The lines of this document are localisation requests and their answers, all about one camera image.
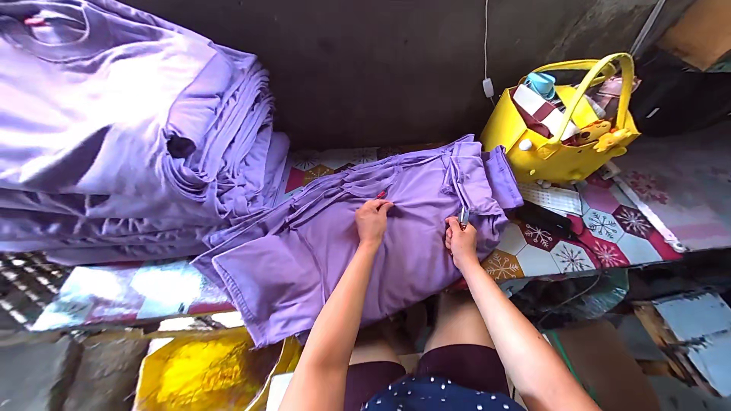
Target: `scissors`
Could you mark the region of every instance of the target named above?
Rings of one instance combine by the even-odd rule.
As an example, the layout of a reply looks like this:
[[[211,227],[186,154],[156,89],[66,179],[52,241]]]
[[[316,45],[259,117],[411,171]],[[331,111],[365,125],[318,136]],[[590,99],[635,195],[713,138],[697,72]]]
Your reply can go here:
[[[467,228],[467,224],[469,224],[468,220],[469,220],[469,208],[467,208],[463,205],[462,209],[459,212],[459,217],[458,217],[459,228],[461,228],[462,231],[464,231],[464,229]]]

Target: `leg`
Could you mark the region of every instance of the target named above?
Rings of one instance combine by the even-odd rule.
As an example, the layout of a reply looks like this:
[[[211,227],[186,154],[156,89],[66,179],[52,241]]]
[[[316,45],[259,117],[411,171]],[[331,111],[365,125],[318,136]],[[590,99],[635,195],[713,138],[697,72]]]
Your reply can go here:
[[[439,295],[436,325],[426,342],[424,352],[453,344],[474,344],[495,348],[469,291]]]
[[[360,330],[345,382],[345,411],[360,410],[372,396],[405,374],[378,324]]]
[[[350,365],[375,361],[399,363],[398,356],[383,337],[379,324],[358,331],[358,338],[350,355]]]
[[[508,393],[505,368],[469,292],[439,296],[434,332],[415,373],[477,391]]]

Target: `bag handle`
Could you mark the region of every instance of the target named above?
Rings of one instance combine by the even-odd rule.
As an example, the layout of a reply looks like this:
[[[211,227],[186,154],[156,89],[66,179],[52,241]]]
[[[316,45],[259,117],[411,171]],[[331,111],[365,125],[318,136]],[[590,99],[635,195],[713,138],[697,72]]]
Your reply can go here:
[[[581,98],[584,96],[584,93],[586,93],[586,90],[589,88],[589,86],[591,86],[591,84],[596,80],[596,77],[599,73],[605,73],[603,71],[605,70],[605,67],[609,66],[614,68],[614,66],[612,65],[612,61],[615,60],[619,61],[619,67],[622,69],[622,90],[619,94],[619,106],[617,107],[616,127],[618,129],[624,128],[624,122],[626,120],[627,111],[629,109],[629,97],[632,94],[632,81],[634,81],[635,79],[635,63],[632,61],[632,56],[630,56],[628,53],[615,53],[610,54],[609,56],[606,56],[603,59],[599,60],[592,68],[590,68],[589,72],[586,73],[586,76],[584,76],[581,84],[579,84],[576,93],[574,93],[574,96],[571,98],[569,104],[566,105],[566,111],[564,112],[564,117],[561,120],[561,125],[558,126],[558,132],[548,142],[544,143],[541,148],[545,146],[558,148],[557,146],[561,145],[561,136],[564,135],[566,127],[569,126],[569,121],[571,120],[571,117],[573,116],[576,107],[579,105]]]
[[[571,60],[571,61],[560,61],[559,63],[550,63],[545,66],[538,67],[533,70],[534,73],[549,72],[551,70],[591,70],[599,60],[596,59],[583,59],[583,60]],[[591,85],[595,86],[599,83],[604,83],[608,78],[617,74],[617,69],[613,64],[609,64],[602,68],[602,77],[595,78]],[[526,82],[527,76],[520,79],[519,84]]]

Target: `dark wall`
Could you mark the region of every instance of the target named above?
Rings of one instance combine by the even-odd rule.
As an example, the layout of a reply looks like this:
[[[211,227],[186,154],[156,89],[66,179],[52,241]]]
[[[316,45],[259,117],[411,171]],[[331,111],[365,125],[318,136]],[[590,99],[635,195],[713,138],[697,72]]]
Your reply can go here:
[[[482,0],[124,0],[271,72],[275,127],[296,146],[453,140],[479,133]],[[692,0],[667,0],[672,21]],[[628,50],[655,0],[491,0],[496,93],[542,64]]]

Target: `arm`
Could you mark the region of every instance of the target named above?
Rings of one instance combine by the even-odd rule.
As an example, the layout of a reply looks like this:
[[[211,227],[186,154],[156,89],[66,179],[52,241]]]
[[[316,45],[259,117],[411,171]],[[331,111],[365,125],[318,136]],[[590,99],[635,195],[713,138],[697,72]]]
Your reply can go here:
[[[477,231],[462,231],[457,217],[447,219],[445,244],[464,275],[495,349],[510,379],[531,411],[600,411],[543,335],[503,294],[477,259]]]
[[[363,314],[373,260],[386,231],[387,200],[370,200],[355,212],[360,245],[307,338],[279,409],[342,410],[350,355]]]

